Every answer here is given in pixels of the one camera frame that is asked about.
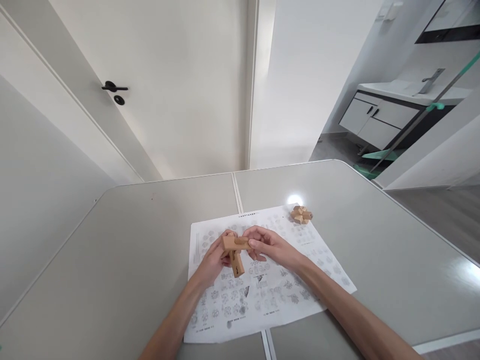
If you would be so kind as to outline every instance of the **wooden puzzle piece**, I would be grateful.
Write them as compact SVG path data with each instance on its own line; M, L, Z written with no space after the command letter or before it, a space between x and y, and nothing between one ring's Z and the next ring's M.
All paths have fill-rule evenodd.
M221 237L220 246L223 249L221 258L230 257L231 268L233 276L238 278L245 273L244 265L240 257L242 250L251 249L249 245L249 238L246 236L235 237L233 233Z
M312 220L312 213L307 210L305 206L295 206L290 213L291 218L297 224L308 224L310 220Z

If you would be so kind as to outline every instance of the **hand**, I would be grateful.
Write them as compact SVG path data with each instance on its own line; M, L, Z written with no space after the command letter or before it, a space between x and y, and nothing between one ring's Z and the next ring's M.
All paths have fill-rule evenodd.
M245 230L244 237L248 237L248 244L252 250L247 250L253 260L266 261L260 255L265 254L283 267L295 271L304 257L292 245L275 231L268 230L261 226L252 226Z
M238 237L236 232L230 229L225 230L223 234L210 245L210 248L190 280L198 281L205 288L208 288L214 283L224 266L229 268L232 267L228 256L220 259L224 252L220 246L222 236L232 236L230 234L236 238Z

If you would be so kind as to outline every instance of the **floor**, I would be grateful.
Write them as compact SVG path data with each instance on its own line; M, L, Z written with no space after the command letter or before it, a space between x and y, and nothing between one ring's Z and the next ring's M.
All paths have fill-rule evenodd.
M480 186L388 194L480 264Z
M450 346L422 356L426 360L478 360L480 359L480 340Z
M310 161L338 159L352 166L361 160L358 152L359 148L347 138L326 138L317 143ZM388 194L480 263L480 186L401 190ZM426 360L480 360L480 340L422 356Z
M326 138L316 144L310 161L338 159L353 166L353 164L361 159L361 157L357 155L359 151L357 145L346 137L335 139Z

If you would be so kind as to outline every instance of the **mirror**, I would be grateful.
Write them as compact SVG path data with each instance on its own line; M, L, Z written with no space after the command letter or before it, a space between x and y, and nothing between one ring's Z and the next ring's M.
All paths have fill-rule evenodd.
M480 39L480 1L445 0L415 44Z

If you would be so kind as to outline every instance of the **table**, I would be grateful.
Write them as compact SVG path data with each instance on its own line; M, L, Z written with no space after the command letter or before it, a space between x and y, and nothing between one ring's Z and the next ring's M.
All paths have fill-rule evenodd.
M358 291L409 344L480 329L480 269L339 160L235 173L242 210L303 200ZM326 311L271 329L277 359L356 359Z
M136 359L187 282L191 223L301 198L358 291L409 344L480 329L480 270L338 160L108 190L0 327L2 360ZM328 311L180 359L356 359Z
M187 283L191 223L238 214L232 175L108 190L0 328L0 359L128 359ZM180 359L265 359L259 333Z

